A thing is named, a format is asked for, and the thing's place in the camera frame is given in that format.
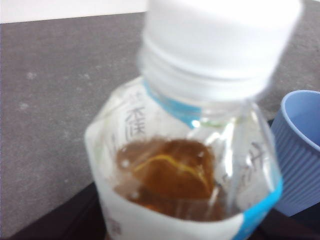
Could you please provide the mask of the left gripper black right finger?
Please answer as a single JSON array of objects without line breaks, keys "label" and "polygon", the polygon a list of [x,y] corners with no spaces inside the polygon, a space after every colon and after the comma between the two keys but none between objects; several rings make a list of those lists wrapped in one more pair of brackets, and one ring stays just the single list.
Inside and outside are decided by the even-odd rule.
[{"label": "left gripper black right finger", "polygon": [[270,211],[259,226],[268,240],[309,240],[310,230],[278,211]]}]

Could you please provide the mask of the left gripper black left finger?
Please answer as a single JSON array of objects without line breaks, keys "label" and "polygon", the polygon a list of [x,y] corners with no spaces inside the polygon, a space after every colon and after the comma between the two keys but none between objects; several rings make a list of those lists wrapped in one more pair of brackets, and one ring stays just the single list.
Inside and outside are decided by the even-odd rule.
[{"label": "left gripper black left finger", "polygon": [[29,224],[11,240],[104,240],[106,225],[97,189],[89,184],[67,202]]}]

